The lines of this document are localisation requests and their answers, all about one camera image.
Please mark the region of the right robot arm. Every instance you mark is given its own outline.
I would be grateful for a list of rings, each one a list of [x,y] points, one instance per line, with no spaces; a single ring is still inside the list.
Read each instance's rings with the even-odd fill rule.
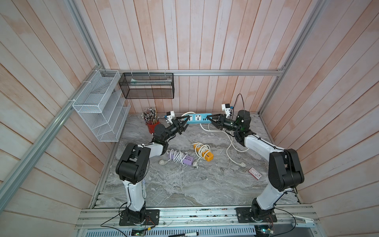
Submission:
[[[259,137],[250,129],[251,116],[240,110],[235,120],[225,114],[209,115],[207,119],[219,130],[230,130],[235,140],[242,146],[255,151],[268,161],[268,184],[264,191],[253,199],[251,221],[262,222],[276,218],[274,205],[285,192],[303,183],[305,176],[298,153],[294,149],[279,148]]]

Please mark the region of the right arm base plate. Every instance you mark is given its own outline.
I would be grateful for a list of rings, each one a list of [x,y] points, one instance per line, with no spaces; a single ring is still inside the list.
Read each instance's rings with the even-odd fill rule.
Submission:
[[[277,222],[274,209],[261,210],[259,207],[238,207],[235,209],[239,223]]]

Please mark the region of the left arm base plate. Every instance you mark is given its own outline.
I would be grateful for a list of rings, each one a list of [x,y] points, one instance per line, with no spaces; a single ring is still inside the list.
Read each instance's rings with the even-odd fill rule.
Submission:
[[[120,226],[133,226],[133,225],[149,225],[155,226],[159,224],[160,210],[159,209],[141,209],[136,212],[126,209],[121,212],[119,225]]]

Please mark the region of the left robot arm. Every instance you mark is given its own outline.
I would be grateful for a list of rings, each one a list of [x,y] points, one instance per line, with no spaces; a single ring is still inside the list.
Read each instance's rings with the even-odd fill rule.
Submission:
[[[147,145],[134,143],[126,145],[115,168],[127,194],[126,208],[120,213],[120,226],[140,225],[150,221],[146,215],[142,184],[148,173],[150,158],[163,155],[167,151],[168,141],[177,133],[182,134],[187,129],[189,119],[189,115],[175,117],[168,127],[158,124],[151,143]]]

